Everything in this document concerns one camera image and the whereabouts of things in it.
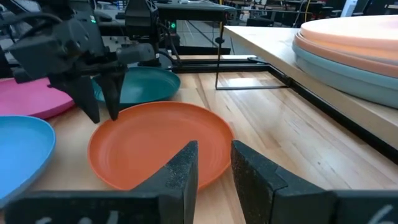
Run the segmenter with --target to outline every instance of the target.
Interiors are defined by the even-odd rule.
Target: wooden tabletop
[[[299,29],[227,26],[225,30],[257,56],[302,84],[355,123],[398,149],[398,110],[360,100],[328,87],[296,66],[291,46],[294,35]]]
[[[395,164],[294,91],[216,91],[214,73],[179,76],[182,86],[173,100],[193,103],[220,115],[232,127],[236,139],[294,174],[325,189],[398,187]],[[267,72],[220,76],[222,86],[276,83],[279,81]],[[108,118],[107,111],[101,108],[102,122]],[[110,190],[95,176],[87,160],[88,141],[98,124],[93,124],[78,108],[49,122],[57,134],[55,154],[29,190]],[[197,195],[195,224],[209,223],[245,223],[231,169]]]

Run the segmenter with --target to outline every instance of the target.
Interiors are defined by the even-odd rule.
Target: stack of plates
[[[307,22],[293,42],[307,74],[362,99],[398,108],[398,16]]]

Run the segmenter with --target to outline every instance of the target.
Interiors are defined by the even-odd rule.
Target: robotic equipment
[[[2,5],[16,14],[0,27],[24,21],[32,26],[5,49],[19,62],[12,73],[18,83],[48,77],[50,87],[64,91],[90,117],[100,121],[91,78],[102,88],[111,119],[118,118],[121,86],[127,64],[156,62],[162,35],[159,13],[151,0],[130,1],[126,26],[130,37],[147,35],[151,44],[137,44],[110,52],[88,0],[38,0],[42,12],[25,12],[13,0]]]

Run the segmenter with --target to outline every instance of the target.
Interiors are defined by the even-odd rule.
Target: teal plate
[[[120,109],[140,103],[168,100],[180,88],[180,78],[161,68],[132,67],[124,77]],[[95,98],[105,102],[100,86],[93,80]]]

